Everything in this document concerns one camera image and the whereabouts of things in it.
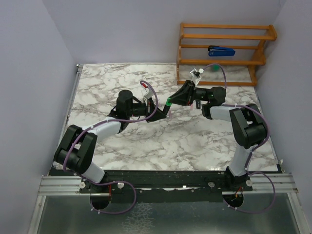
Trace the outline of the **green black highlighter pen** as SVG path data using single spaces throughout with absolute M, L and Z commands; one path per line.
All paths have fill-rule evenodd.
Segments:
M 165 105 L 164 105 L 164 108 L 163 108 L 163 114 L 165 115 L 165 116 L 167 116 L 168 115 L 168 113 L 169 113 L 169 111 L 170 111 L 170 107 L 171 107 L 171 103 L 170 103 L 170 97 L 169 98 L 167 98 L 167 101 L 166 101 L 166 103 L 165 103 Z

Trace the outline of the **orange black highlighter pen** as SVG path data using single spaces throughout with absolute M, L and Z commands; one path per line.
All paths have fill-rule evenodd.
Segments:
M 196 100 L 196 108 L 200 109 L 201 108 L 201 101 L 200 100 Z

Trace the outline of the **green pen cap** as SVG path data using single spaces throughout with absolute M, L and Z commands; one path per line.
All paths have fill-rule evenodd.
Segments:
M 172 105 L 172 104 L 170 103 L 170 98 L 167 98 L 167 101 L 166 101 L 166 103 L 165 103 L 166 109 L 170 109 L 171 105 Z

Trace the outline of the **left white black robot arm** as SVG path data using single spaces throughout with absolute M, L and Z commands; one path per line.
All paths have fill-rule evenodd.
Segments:
M 118 94 L 115 107 L 107 118 L 88 127 L 71 125 L 67 128 L 54 154 L 54 161 L 63 168 L 91 181 L 91 187 L 96 192 L 106 190 L 108 181 L 105 172 L 92 162 L 95 146 L 98 142 L 115 134 L 121 133 L 129 125 L 131 117 L 144 117 L 143 121 L 152 122 L 165 119 L 171 107 L 166 102 L 163 110 L 159 109 L 151 98 L 152 91 L 148 91 L 138 100 L 129 90 L 122 90 Z

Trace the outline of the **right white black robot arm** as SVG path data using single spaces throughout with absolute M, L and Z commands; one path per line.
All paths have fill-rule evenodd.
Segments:
M 269 130 L 257 105 L 229 105 L 225 104 L 225 97 L 226 89 L 223 87 L 197 88 L 193 81 L 187 80 L 176 93 L 168 97 L 166 105 L 190 106 L 194 101 L 205 101 L 206 104 L 201 107 L 205 118 L 231 123 L 237 147 L 226 168 L 224 185 L 234 191 L 247 179 L 252 153 L 268 140 Z

